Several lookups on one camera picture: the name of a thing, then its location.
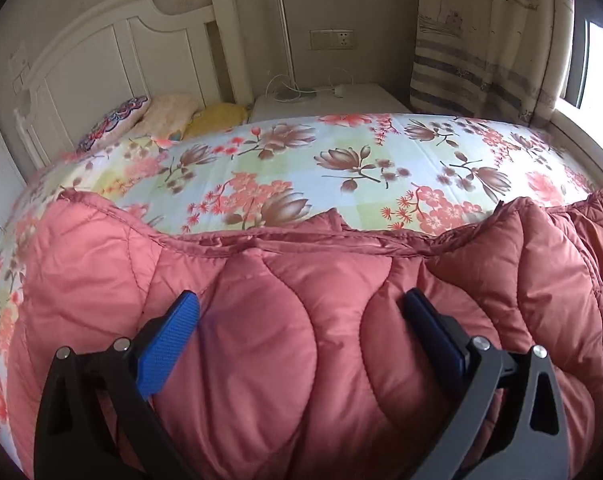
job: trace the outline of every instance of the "beige wall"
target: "beige wall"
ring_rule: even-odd
[[[8,0],[0,11],[0,129],[25,177],[35,168],[14,126],[15,95],[8,73],[8,56],[24,41],[32,64],[56,33],[101,1]],[[250,78],[255,93],[259,94],[273,75],[286,71],[277,7],[275,0],[237,1]],[[298,82],[326,84],[329,70],[340,66],[352,72],[357,82],[379,82],[396,95],[406,94],[417,1],[286,0]],[[155,2],[163,12],[174,14],[207,5],[210,0]],[[308,33],[311,28],[354,28],[357,48],[311,51]]]

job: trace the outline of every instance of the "pillow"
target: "pillow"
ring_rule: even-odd
[[[221,132],[233,126],[245,124],[247,120],[248,110],[243,106],[219,103],[196,114],[193,121],[186,128],[182,139]]]
[[[150,100],[145,95],[133,97],[107,113],[90,133],[77,145],[78,152],[88,152],[92,148],[101,149],[114,139],[126,134],[146,113]]]
[[[197,100],[189,94],[157,97],[144,118],[128,134],[130,137],[149,136],[155,140],[181,140],[197,108]]]

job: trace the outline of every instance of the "metal pin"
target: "metal pin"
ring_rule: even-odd
[[[57,349],[57,352],[55,352],[55,357],[57,357],[58,359],[66,359],[69,355],[70,348],[68,348],[67,346],[62,346],[61,348]]]
[[[113,348],[118,352],[125,352],[131,347],[131,340],[127,337],[120,337],[113,343]]]
[[[477,350],[482,350],[485,352],[490,348],[490,341],[481,335],[476,335],[474,338],[472,338],[472,345]]]
[[[543,346],[541,345],[535,345],[533,347],[533,353],[539,358],[539,359],[545,359],[548,356],[548,350],[546,350]]]

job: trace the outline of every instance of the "mattress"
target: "mattress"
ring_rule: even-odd
[[[0,240],[0,442],[16,462],[6,363],[24,261],[38,220],[70,187],[171,235],[285,226],[331,208],[353,228],[438,235],[482,220],[500,201],[556,206],[594,189],[543,131],[443,116],[264,121],[184,142],[124,137],[67,155],[28,186]]]

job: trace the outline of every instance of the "wall outlet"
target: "wall outlet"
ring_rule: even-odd
[[[324,28],[310,31],[310,48],[333,50],[355,48],[355,31],[351,28]]]

